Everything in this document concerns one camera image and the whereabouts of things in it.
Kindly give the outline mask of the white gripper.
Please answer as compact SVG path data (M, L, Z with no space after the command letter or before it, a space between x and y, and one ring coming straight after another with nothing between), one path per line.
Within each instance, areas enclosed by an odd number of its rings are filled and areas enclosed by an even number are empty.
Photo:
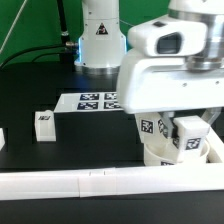
M160 112L164 136L175 138L175 113L170 111L207 108L202 119L209 125L219 117L224 106L224 69L189 71L181 57L146 57L132 49L120 67L117 99L129 114Z

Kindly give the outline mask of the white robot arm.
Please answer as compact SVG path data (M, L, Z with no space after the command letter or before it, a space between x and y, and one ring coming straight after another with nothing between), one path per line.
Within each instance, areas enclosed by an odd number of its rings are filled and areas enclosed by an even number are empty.
M224 107L224 0L170 0L168 12L123 35L117 0L82 0L84 32L75 65L118 73L129 114L202 109L212 124Z

